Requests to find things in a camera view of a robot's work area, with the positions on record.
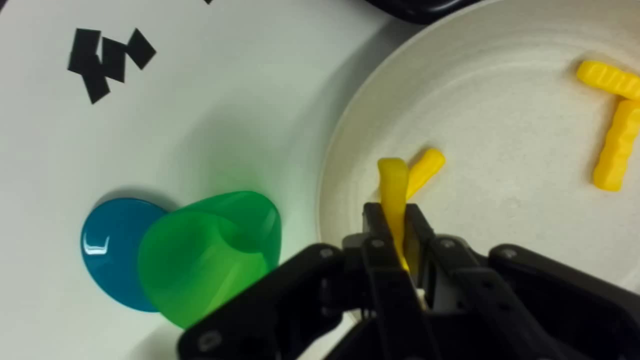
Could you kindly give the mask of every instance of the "yellow plastic block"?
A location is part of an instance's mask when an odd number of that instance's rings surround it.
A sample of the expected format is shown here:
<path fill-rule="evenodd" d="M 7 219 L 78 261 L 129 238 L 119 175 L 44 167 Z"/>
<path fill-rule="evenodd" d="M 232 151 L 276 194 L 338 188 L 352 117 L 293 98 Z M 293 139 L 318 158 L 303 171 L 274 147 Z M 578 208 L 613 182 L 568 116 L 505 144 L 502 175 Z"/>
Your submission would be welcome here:
<path fill-rule="evenodd" d="M 592 173 L 595 186 L 620 191 L 628 160 L 634 150 L 634 139 L 640 133 L 640 101 L 623 99 L 618 104 L 614 121 L 606 133 L 596 169 Z"/>
<path fill-rule="evenodd" d="M 418 162 L 408 171 L 406 198 L 413 200 L 421 188 L 425 188 L 447 163 L 444 153 L 438 147 L 422 151 Z"/>
<path fill-rule="evenodd" d="M 613 63 L 598 61 L 598 59 L 584 59 L 578 65 L 577 75 L 580 81 L 592 87 L 598 87 L 628 99 L 640 99 L 640 75 L 620 70 Z"/>
<path fill-rule="evenodd" d="M 400 264 L 405 270 L 408 270 L 408 264 L 405 260 L 405 213 L 406 213 L 408 166 L 400 158 L 383 158 L 379 162 L 379 169 L 381 169 L 383 211 L 392 232 Z"/>

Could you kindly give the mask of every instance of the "white plate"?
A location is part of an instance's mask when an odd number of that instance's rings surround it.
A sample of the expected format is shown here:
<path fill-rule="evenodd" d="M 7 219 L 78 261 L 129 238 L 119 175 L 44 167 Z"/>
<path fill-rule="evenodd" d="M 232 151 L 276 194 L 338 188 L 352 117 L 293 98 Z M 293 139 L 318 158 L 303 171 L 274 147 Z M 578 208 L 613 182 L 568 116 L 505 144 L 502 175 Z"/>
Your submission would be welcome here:
<path fill-rule="evenodd" d="M 441 146 L 416 198 L 437 232 L 513 241 L 628 285 L 640 255 L 640 155 L 625 191 L 590 183 L 616 98 L 578 83 L 582 57 L 640 70 L 639 0 L 502 0 L 400 48 L 348 106 L 326 158 L 321 233 L 340 244 L 376 200 L 376 160 Z"/>

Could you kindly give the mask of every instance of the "white table surface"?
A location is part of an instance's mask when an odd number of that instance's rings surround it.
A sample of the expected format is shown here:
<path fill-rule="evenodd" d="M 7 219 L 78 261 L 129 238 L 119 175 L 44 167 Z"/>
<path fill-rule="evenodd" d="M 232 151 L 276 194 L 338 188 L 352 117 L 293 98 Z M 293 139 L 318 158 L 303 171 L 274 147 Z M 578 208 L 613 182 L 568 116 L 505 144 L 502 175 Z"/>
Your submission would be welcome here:
<path fill-rule="evenodd" d="M 91 106 L 77 27 L 159 56 Z M 178 206 L 269 194 L 288 257 L 316 241 L 321 162 L 342 108 L 418 27 L 362 0 L 8 0 L 0 12 L 0 358 L 172 360 L 178 329 L 103 294 L 78 233 L 110 194 Z"/>

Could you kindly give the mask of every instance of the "yellow toy piece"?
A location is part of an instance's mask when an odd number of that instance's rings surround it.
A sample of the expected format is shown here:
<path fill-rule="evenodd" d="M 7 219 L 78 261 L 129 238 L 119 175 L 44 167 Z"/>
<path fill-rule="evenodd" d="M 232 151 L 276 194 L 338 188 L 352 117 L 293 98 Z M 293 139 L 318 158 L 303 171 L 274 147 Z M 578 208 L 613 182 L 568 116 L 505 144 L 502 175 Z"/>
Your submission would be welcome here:
<path fill-rule="evenodd" d="M 634 139 L 640 133 L 640 101 L 623 99 L 606 133 L 604 147 L 595 169 L 595 183 L 608 191 L 620 191 Z"/>
<path fill-rule="evenodd" d="M 441 147 L 428 147 L 408 171 L 406 198 L 413 200 L 447 163 Z"/>
<path fill-rule="evenodd" d="M 640 75 L 620 70 L 613 63 L 598 61 L 598 59 L 584 59 L 578 65 L 577 75 L 580 81 L 592 87 L 598 87 L 628 99 L 640 99 Z"/>
<path fill-rule="evenodd" d="M 392 232 L 397 254 L 405 270 L 408 270 L 405 257 L 405 213 L 406 213 L 406 186 L 408 186 L 408 166 L 400 158 L 383 158 L 379 162 L 381 169 L 381 200 L 383 211 Z"/>

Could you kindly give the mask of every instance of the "green plastic cup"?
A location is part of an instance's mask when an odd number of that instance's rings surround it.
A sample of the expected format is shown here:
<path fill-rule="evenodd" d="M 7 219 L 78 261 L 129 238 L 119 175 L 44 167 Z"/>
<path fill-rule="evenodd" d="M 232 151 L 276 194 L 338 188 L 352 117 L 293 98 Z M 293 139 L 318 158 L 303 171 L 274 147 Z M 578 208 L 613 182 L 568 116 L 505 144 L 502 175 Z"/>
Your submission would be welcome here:
<path fill-rule="evenodd" d="M 140 283 L 160 314 L 188 327 L 279 266 L 280 233 L 279 208 L 258 191 L 206 198 L 147 232 Z"/>

